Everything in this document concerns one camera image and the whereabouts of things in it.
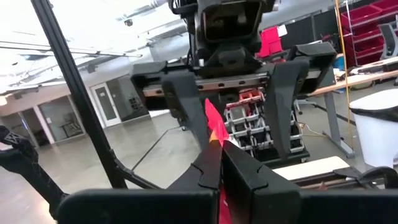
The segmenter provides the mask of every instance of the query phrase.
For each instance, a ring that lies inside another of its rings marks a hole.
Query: wooden table
[[[366,67],[372,67],[372,66],[380,66],[381,64],[384,63],[389,63],[391,61],[398,60],[398,57],[395,58],[390,58],[386,59],[383,61],[379,62],[374,62],[371,64],[363,65],[359,68],[356,68],[352,70],[351,72],[357,73],[358,69],[366,68]],[[328,114],[328,122],[329,122],[329,128],[330,128],[330,135],[327,134],[326,132],[323,131],[323,134],[329,139],[340,149],[342,150],[347,158],[352,158],[355,156],[355,152],[353,149],[347,145],[347,143],[342,140],[341,135],[340,135],[340,129],[338,127],[338,122],[337,122],[337,113],[336,113],[336,107],[335,107],[335,101],[333,99],[333,91],[339,90],[341,88],[346,88],[346,86],[354,86],[366,82],[371,82],[374,80],[379,80],[379,79],[387,79],[391,77],[396,77],[398,76],[398,70],[392,71],[392,72],[383,72],[383,73],[374,73],[374,74],[369,74],[369,75],[355,75],[347,78],[347,83],[346,81],[340,81],[336,82],[336,84],[331,85],[331,86],[326,86],[323,88],[319,88],[315,90],[313,93],[309,94],[309,96],[315,96],[315,95],[321,95],[323,94],[325,98],[325,105],[326,105],[326,112]]]
[[[336,169],[349,167],[349,165],[338,156],[319,159],[294,166],[274,169],[273,171],[288,180],[295,180],[313,175],[326,174]]]

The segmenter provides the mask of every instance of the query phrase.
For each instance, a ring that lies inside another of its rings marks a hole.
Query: floor
[[[350,100],[380,90],[396,88],[393,82],[376,85],[373,88],[355,91],[350,94]],[[324,106],[323,97],[313,97]],[[347,100],[345,94],[335,94],[336,110],[347,117]],[[298,115],[299,121],[310,126],[311,130],[328,131],[326,113],[312,106],[302,107],[303,115]],[[348,144],[351,144],[349,126],[339,121],[340,131]],[[177,127],[178,123],[169,114],[160,115],[150,121],[141,123],[124,123],[105,130],[111,147],[117,157],[127,167],[134,167],[153,143],[167,131],[167,134],[151,150],[146,158],[134,170],[141,177],[159,185],[169,186],[181,175],[198,154],[192,135]],[[340,156],[347,163],[364,171],[369,167],[363,162],[356,128],[352,126],[352,144],[357,156],[347,159],[327,138],[315,137],[307,129],[304,130],[304,142],[311,154],[311,160],[330,156]],[[110,184],[95,153],[89,138],[76,138],[73,142],[64,142],[58,146],[40,149],[40,164],[49,175],[68,193],[83,189],[109,188]],[[130,188],[137,188],[128,183]],[[19,175],[0,169],[0,217],[1,223],[13,224],[54,224],[49,215],[49,205],[35,190]]]

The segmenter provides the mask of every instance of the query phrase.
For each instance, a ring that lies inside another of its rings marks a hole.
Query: ceiling
[[[183,21],[170,12],[167,4],[132,17],[131,27],[124,24],[127,15],[154,0],[50,2],[77,65],[94,61],[103,63],[125,52],[133,52],[129,56],[135,56],[135,50],[170,37],[179,39],[174,41],[177,45],[187,43],[186,37],[181,35],[186,31]],[[261,28],[295,19],[328,7],[333,2],[282,0],[278,12],[263,17]],[[10,85],[46,82],[61,75],[30,1],[0,1],[0,29],[0,92]]]

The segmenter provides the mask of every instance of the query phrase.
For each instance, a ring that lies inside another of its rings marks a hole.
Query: black pole
[[[48,0],[32,0],[32,5],[72,94],[76,108],[82,118],[81,121],[94,144],[112,187],[127,188],[126,181],[116,170],[114,152],[106,139],[93,105],[88,98],[83,80],[80,77],[57,19],[51,10],[50,2]]]

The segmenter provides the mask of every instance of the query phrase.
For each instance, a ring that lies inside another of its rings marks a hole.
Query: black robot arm
[[[50,204],[56,219],[60,202],[67,196],[39,165],[39,155],[29,140],[0,125],[0,142],[12,149],[0,151],[0,166],[19,174]]]

